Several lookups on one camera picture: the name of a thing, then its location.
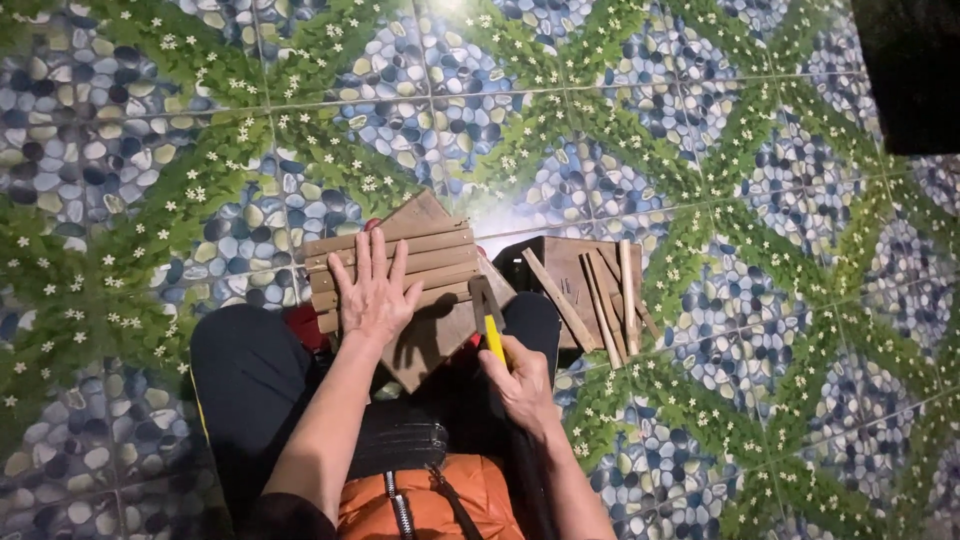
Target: hand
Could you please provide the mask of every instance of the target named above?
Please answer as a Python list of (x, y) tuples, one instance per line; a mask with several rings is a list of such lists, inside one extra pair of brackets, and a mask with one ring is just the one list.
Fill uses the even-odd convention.
[(480, 365), (500, 394), (503, 408), (516, 424), (543, 442), (547, 433), (560, 425), (560, 415), (553, 405), (553, 389), (547, 373), (546, 356), (531, 351), (512, 335), (501, 335), (507, 366), (490, 351), (480, 351)]
[(414, 315), (423, 282), (410, 285), (403, 294), (403, 276), (407, 270), (407, 242), (400, 240), (394, 251), (394, 264), (387, 277), (387, 250), (383, 231), (356, 236), (357, 281), (350, 279), (336, 254), (327, 264), (340, 289), (340, 328), (343, 336), (359, 332), (382, 349), (393, 341)]

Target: black sleeve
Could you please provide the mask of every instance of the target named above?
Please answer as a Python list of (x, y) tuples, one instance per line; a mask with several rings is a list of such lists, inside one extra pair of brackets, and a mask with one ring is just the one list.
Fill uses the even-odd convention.
[(337, 540), (330, 519), (307, 499), (290, 493), (260, 496), (240, 526), (237, 540)]

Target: orange jacket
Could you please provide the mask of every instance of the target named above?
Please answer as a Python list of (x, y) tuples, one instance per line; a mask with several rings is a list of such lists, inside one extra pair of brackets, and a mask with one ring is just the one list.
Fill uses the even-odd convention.
[[(523, 540), (507, 482), (496, 463), (480, 455), (449, 454), (443, 475), (485, 540)], [(417, 540), (463, 540), (453, 509), (436, 491), (429, 471), (399, 471), (394, 478), (396, 491), (404, 496), (413, 516)], [(337, 532), (342, 540), (400, 537), (383, 475), (352, 480), (344, 486)]]

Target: yellow hammer handle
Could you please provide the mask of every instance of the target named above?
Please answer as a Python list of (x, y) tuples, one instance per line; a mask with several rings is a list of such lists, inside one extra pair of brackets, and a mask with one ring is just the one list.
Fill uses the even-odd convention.
[(487, 326), (487, 347), (490, 348), (497, 358), (500, 358), (501, 362), (506, 364), (507, 358), (503, 355), (503, 345), (500, 344), (500, 332), (496, 330), (493, 315), (484, 316), (483, 321)]

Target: tiled floor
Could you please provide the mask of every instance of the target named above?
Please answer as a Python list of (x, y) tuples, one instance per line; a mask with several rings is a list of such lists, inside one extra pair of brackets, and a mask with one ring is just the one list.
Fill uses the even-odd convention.
[(557, 377), (620, 538), (960, 536), (960, 173), (845, 0), (135, 1), (0, 11), (0, 537), (219, 537), (194, 325), (423, 189), (645, 247), (663, 337)]

